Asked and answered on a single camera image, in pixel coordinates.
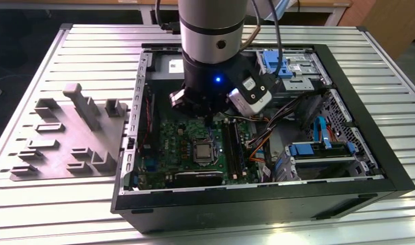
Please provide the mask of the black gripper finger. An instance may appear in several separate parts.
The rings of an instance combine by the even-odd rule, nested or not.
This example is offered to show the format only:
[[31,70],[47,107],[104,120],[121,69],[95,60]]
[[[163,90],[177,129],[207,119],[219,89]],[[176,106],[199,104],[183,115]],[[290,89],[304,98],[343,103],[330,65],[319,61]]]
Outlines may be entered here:
[[180,89],[169,94],[171,107],[190,118],[202,119],[206,127],[212,126],[214,113],[210,102],[199,92],[192,89]]

